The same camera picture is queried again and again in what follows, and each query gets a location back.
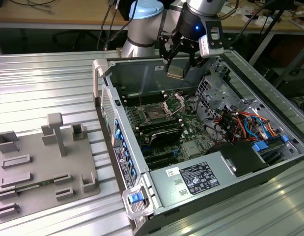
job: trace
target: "blue cable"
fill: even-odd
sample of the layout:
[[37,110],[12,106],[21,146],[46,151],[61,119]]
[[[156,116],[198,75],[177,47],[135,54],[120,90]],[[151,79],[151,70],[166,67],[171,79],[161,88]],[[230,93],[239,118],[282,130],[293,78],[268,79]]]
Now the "blue cable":
[[[260,118],[255,117],[255,116],[249,116],[249,117],[255,118],[255,119],[261,124],[261,126],[262,126],[264,132],[266,133],[266,135],[267,135],[268,137],[272,137],[272,135],[266,130],[266,128],[265,128],[265,126],[264,126],[264,124],[263,124],[263,122],[261,121]],[[256,134],[251,133],[250,130],[248,129],[247,121],[248,121],[248,118],[249,118],[249,117],[247,117],[247,118],[245,119],[245,129],[246,129],[246,131],[247,131],[249,134],[251,134],[251,135],[253,135],[254,137],[256,137],[257,141],[259,141],[258,136],[257,136]]]
[[178,152],[179,152],[179,149],[174,150],[174,151],[173,151],[173,155],[174,155],[174,156],[178,155]]

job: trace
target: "metal bracket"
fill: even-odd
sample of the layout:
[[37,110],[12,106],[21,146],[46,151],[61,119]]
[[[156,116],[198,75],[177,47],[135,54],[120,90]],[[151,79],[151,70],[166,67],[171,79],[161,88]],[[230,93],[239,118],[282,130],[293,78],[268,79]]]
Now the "metal bracket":
[[96,59],[93,61],[93,94],[95,99],[98,98],[98,78],[106,76],[109,72],[110,65],[106,59]]
[[248,106],[250,106],[253,102],[256,102],[256,99],[241,99],[238,104],[238,110],[244,111]]
[[[176,111],[171,112],[171,110],[168,108],[167,101],[169,101],[174,96],[177,98],[177,100],[180,101],[181,107],[179,107]],[[163,106],[164,106],[165,112],[168,115],[172,116],[172,115],[176,114],[178,111],[180,111],[182,108],[184,108],[186,105],[185,105],[183,97],[181,97],[178,93],[175,93],[172,96],[170,96],[165,102],[163,102]]]
[[[223,35],[222,27],[221,27],[221,20],[218,17],[215,17],[215,18],[205,17],[205,16],[199,16],[199,17],[206,30],[209,48],[211,48],[211,49],[222,48],[224,35]],[[211,33],[214,28],[217,28],[217,33],[219,35],[218,39],[212,38]]]
[[[132,207],[132,205],[130,204],[130,202],[128,200],[128,196],[130,196],[131,194],[138,193],[138,192],[141,192],[143,194],[145,201],[146,201],[146,203],[144,204],[144,207],[142,207],[142,209],[140,209],[140,207],[138,207],[138,204],[140,204],[140,203],[135,203],[135,204],[133,204],[135,206]],[[137,219],[142,216],[150,215],[154,212],[153,204],[147,199],[147,194],[145,192],[145,188],[144,188],[142,182],[140,182],[138,185],[134,186],[133,188],[123,191],[122,200],[123,200],[124,206],[126,208],[127,215],[131,220]]]

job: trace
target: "side panel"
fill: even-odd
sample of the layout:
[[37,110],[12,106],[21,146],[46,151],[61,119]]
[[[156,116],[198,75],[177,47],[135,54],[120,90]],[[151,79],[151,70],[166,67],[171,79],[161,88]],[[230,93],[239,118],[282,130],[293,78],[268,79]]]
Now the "side panel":
[[148,220],[141,228],[139,229],[136,228],[135,235],[136,236],[146,235],[149,232],[153,232],[155,229],[160,229],[163,226],[166,226],[170,223],[173,223],[177,220],[180,220],[184,217],[194,214],[202,209],[208,208],[214,204],[225,201],[250,188],[266,183],[270,179],[274,178],[283,171],[287,170],[288,168],[292,167],[293,165],[303,160],[304,160],[304,156],[291,161],[286,161],[284,164],[280,165],[279,167],[260,173],[254,177],[243,180],[237,184],[231,185],[227,188],[223,188],[222,190],[215,192],[214,194],[209,194],[201,199],[188,203],[180,208],[176,208],[172,211],[169,211],[166,214],[152,218]]
[[130,161],[132,161],[132,165],[129,166],[127,172],[128,175],[131,176],[132,186],[134,186],[138,181],[138,177],[148,171],[148,167],[129,124],[116,88],[112,86],[109,76],[103,80],[101,113],[110,135],[110,141],[115,148],[115,156],[117,157],[120,171],[123,172],[126,170],[125,164],[128,166]]
[[[174,59],[172,65],[176,69],[183,69],[188,60]],[[190,84],[197,86],[207,67],[191,68],[187,76],[181,80],[167,76],[164,73],[164,63],[161,59],[114,61],[111,67],[112,83],[127,87],[129,93],[148,93],[151,91],[168,90],[189,87]]]

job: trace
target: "chip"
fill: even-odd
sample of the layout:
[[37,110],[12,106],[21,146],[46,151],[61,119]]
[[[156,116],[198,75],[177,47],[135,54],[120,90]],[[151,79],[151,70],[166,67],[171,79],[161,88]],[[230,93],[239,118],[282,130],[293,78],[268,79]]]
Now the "chip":
[[145,114],[150,120],[166,118],[165,112],[160,107],[146,107]]
[[186,151],[186,154],[189,158],[200,153],[200,150],[194,141],[186,142],[182,144],[182,147]]

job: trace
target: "power supply label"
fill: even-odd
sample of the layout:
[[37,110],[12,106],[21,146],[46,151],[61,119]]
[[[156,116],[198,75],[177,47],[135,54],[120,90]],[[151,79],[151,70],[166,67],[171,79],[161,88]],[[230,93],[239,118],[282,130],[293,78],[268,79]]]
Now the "power supply label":
[[220,184],[206,162],[181,169],[180,174],[193,195]]

